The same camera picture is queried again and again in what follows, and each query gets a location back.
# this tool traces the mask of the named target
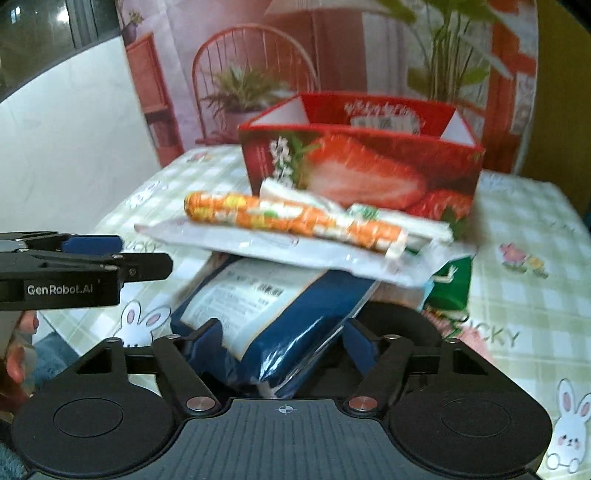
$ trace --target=snack wrapper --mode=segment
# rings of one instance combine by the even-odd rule
[[[262,200],[239,193],[190,193],[185,198],[184,210],[196,222],[336,240],[385,252],[388,258],[399,258],[407,240],[406,232],[390,223],[356,220],[302,203]]]

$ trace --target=blue snack bag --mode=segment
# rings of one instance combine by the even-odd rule
[[[194,366],[237,390],[287,398],[320,351],[338,337],[377,287],[343,271],[311,270],[230,257],[173,313],[173,333],[186,336],[220,320],[223,348]]]

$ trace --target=white wall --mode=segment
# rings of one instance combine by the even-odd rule
[[[0,103],[0,232],[88,233],[159,168],[120,37]]]

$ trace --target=cartoon rabbit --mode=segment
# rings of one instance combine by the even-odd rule
[[[558,407],[560,418],[554,426],[546,465],[550,470],[556,470],[560,465],[567,466],[570,473],[575,473],[585,456],[585,424],[591,417],[591,393],[585,395],[575,411],[573,387],[570,381],[564,379],[558,385]]]
[[[130,301],[123,309],[121,328],[114,336],[122,339],[124,346],[150,346],[154,340],[152,332],[164,325],[170,313],[169,307],[159,307],[142,317],[139,302]]]

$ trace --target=red strawberry box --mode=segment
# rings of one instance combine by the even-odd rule
[[[273,177],[343,207],[452,224],[470,211],[484,153],[451,105],[357,93],[297,95],[242,124],[239,138],[253,194]]]

